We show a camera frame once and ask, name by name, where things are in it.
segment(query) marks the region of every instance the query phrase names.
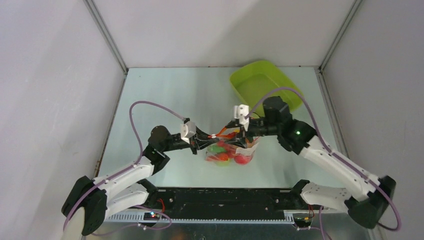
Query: black bracket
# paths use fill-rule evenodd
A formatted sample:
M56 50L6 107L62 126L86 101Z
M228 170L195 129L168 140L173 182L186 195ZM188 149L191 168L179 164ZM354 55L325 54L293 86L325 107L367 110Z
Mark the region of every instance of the black bracket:
M93 181L87 176L78 179L62 206L62 214L67 217L78 199L93 186ZM107 198L103 190L96 188L77 207L77 209L83 207L85 210L84 228L81 233L83 236L92 234L102 225L105 220L105 212L108 209L106 207Z
M379 178L380 188L393 199L395 194L396 181L390 176ZM353 197L344 201L347 206L347 213L359 225L367 229L373 229L379 223L380 218L386 211L389 203L383 195L375 190L369 192L368 198L363 201L357 201Z

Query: bag of candy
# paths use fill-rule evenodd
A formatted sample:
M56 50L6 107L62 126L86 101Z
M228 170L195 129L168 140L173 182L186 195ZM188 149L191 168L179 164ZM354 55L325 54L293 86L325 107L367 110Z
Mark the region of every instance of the bag of candy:
M258 147L259 137L253 138L251 141L246 138L247 148L225 143L225 140L232 138L237 131L238 128L223 128L216 134L216 137L219 138L219 142L207 147L206 161L214 162L219 166L228 166L231 161L239 165L250 163L254 156L255 149Z

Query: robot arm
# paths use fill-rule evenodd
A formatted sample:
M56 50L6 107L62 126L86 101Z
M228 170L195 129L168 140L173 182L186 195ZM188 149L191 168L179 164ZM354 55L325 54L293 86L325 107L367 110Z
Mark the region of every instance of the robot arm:
M325 141L324 144L327 146L324 146L313 127L292 118L288 105L281 98L267 98L263 102L263 110L265 117L251 119L248 130L240 128L237 137L277 136L278 142L284 149L315 163L345 186L345 188L335 188L300 180L293 187L291 191L293 194L300 196L307 204L321 205L348 213L361 226L373 229L389 203L370 184L370 181L379 186L391 199L396 182L389 176L378 178L333 149ZM228 127L237 125L240 125L238 119L230 123ZM364 174L366 178L364 179L336 156Z
M389 176L378 178L332 149L331 146L325 147L313 127L293 119L288 105L280 97L267 98L263 102L263 109L265 117L249 119L246 118L249 107L236 106L234 120L226 128L240 128L240 131L234 138L227 139L225 142L245 148L246 139L277 136L278 142L284 149L317 164L338 178L345 186L345 188L335 188L300 180L291 190L294 195L307 204L321 205L348 213L361 226L374 228L387 209L388 202L369 181L376 183L390 198L393 198L396 182ZM155 187L146 178L163 169L168 163L170 158L165 152L190 148L193 154L197 154L197 150L218 141L219 139L214 135L206 134L197 128L189 118L184 121L180 133L177 134L170 134L164 126L156 126L151 131L148 146L143 151L145 158L137 164L134 163L130 170L100 185L78 206L85 208L82 235L86 236L94 232L108 216L132 206L144 204L149 194L155 191ZM367 176L367 179L364 180L336 159L335 155L341 156ZM67 216L83 194L96 183L107 178L108 175L105 175L90 180L84 176L77 180L62 207L62 213Z

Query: green plastic bin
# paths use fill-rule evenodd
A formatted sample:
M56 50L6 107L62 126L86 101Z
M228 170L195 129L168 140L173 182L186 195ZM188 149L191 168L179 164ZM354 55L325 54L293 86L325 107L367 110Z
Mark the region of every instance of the green plastic bin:
M303 93L278 67L272 62L261 60L252 62L237 71L229 78L232 88L238 98L252 108L264 95L279 87L288 87ZM271 96L280 96L288 104L290 112L302 105L302 100L288 90L277 91ZM261 117L264 116L264 108L260 105L256 111Z

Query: cable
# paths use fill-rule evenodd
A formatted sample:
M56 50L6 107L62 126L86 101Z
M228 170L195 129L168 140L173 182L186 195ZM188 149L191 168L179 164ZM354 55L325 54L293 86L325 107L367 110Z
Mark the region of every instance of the cable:
M162 198L159 198L157 201L162 204L162 213L164 213L165 212L165 203L164 203L164 201L162 200Z
M130 170L131 168L133 168L133 165L134 164L138 164L140 161L141 161L141 159L142 159L142 157L143 157L143 144L142 144L142 141L140 140L140 136L139 136L139 133L137 132L137 129L136 129L136 126L134 125L134 120L133 120L133 108L134 108L134 106L135 105L137 105L137 104L148 104L148 105L152 105L152 106L155 106L155 107L158 107L158 108L161 108L161 109L163 109L163 110L165 110L165 111L167 111L167 112L169 112L170 114L172 114L172 115L174 115L174 116L176 116L177 118L179 118L179 119L181 119L182 121L184 121L186 118L185 117L183 117L183 116L181 116L180 114L178 114L178 113L176 113L176 112L174 112L174 111L172 111L171 109L169 109L169 108L167 108L167 107L165 107L165 106L162 106L162 105L159 105L159 104L157 104L157 103L154 103L154 102L151 102L151 101L136 101L136 102L134 102L130 107L129 107L129 121L130 121L130 123L131 123L131 127L132 127L132 130L133 130L133 132L134 132L134 134L135 134L135 137L137 138L137 141L138 141L138 145L139 145L139 147L140 147L140 154L139 154L139 156L138 156L138 158L137 158L137 160L135 161L135 163L133 163L133 164L131 164L131 165L129 165L128 167L126 167L126 168L124 168L123 170L121 170L121 171L119 171L119 172L117 172L117 173L115 173L115 174L113 174L113 175L111 175L111 176L109 176L108 178L106 178L106 179L104 179L104 180L102 180L102 181L100 181L99 183L97 183L96 185L94 185L93 187L91 187L87 192L85 192L79 199L78 199L78 201L76 201L76 203L75 203L75 205L71 208L71 210L69 211L69 213L68 213L68 215L67 215L67 217L66 217L66 220L65 220L65 222L64 222L64 224L63 224L63 230L65 231L65 228L66 228L66 226L68 225L68 223L69 223L69 220L71 219L71 217L74 215L74 213L75 213L75 211L77 210L77 207L81 204L81 202L92 192L92 191L94 191L96 188L98 188L100 185L102 185L102 184L104 184L105 182L106 182L106 180L108 180L108 181L110 181L110 180L112 180L112 179L114 179L114 178L116 178L117 176L119 176L119 175L121 175L121 174L123 174L123 173L125 173L126 171L128 171L128 170Z
M215 134L216 136L220 136L221 134L223 134L223 132L225 132L225 130L227 130L227 128L226 127L223 127L222 129L221 129L221 131L219 131L217 134Z
M315 212L314 212L314 207L312 207L312 205L308 204L307 205L309 208L309 215L311 215L311 211L312 211L312 216L310 218L314 218L315 217Z
M298 231L300 231L300 230L311 230L311 229L321 231L321 229L322 229L322 228L315 227L315 226L311 226L311 227L298 227L298 226L296 225L296 223L295 223L295 224L293 224L292 226L293 226L294 228L296 228ZM328 237L328 239L329 239L329 240L333 240L333 239L331 238L331 236L328 234L328 232L324 231L324 233L325 233L325 235L327 235L327 237Z
M323 220L321 218L321 212L323 211L323 208L324 208L324 206L319 207L318 219L319 219L319 228L321 230L322 239L326 240L326 235L325 235L326 231L324 231Z
M107 233L100 233L100 234L92 233L91 235L94 235L96 237L104 237L104 236L114 234L114 233L116 233L118 231L121 231L122 229L126 229L126 228L129 228L129 227L143 227L144 230L146 230L146 229L150 229L150 230L163 230L163 229L169 228L171 226L171 224L172 224L171 218L168 215L166 215L165 213L163 213L163 212L156 211L156 210L153 210L153 209L150 209L148 207L141 206L141 205L135 205L134 207L139 208L139 209L144 209L144 210L147 210L149 212L153 212L153 213L162 215L166 219L169 220L169 223L168 223L168 225L162 226L162 227L151 227L151 226L143 225L141 223L132 223L132 224L128 224L128 225L122 226L122 227L120 227L118 229L115 229L115 230L110 231L110 232L107 232Z
M361 178L363 178L364 180L367 180L368 177L363 174L361 171L359 171L358 169L356 169L352 164L350 164L349 162L347 162L346 160L343 159L343 157L339 156L337 153L333 152L330 147L326 144L326 141L324 140L323 136L321 135L320 130L318 129L318 125L317 125L317 121L315 120L314 114L312 113L312 110L308 104L308 102L306 101L306 99L295 89L290 88L290 87L278 87L270 92L268 92L267 94L265 94L265 96L263 96L254 106L253 108L250 110L250 112L247 114L246 117L244 117L245 119L249 118L250 115L252 115L252 113L265 101L265 99L267 99L270 95L272 95L275 92L281 91L281 90L288 90L291 91L292 93L296 94L303 102L303 104L306 107L306 110L308 111L310 118L312 120L312 124L313 127L315 128L316 131L316 135L319 138L319 141L321 142L322 146L325 148L325 150L333 155L336 159L338 159L340 162L342 162L343 164L345 164L346 166L348 166L350 169L352 169L352 171L354 171L355 173L357 173ZM388 226L385 226L381 223L378 223L378 225L384 229L387 229L389 231L393 231L393 232L397 232L401 229L402 227L402 221L401 221L401 216L399 214L398 209L396 208L395 204L393 203L393 201L390 199L390 197L381 189L381 187L379 187L374 181L372 180L368 180L369 183L377 190L381 193L381 195L386 199L386 201L388 202L388 204L390 205L391 209L393 209L394 215L396 217L396 221L397 221L397 226L395 228L391 228Z

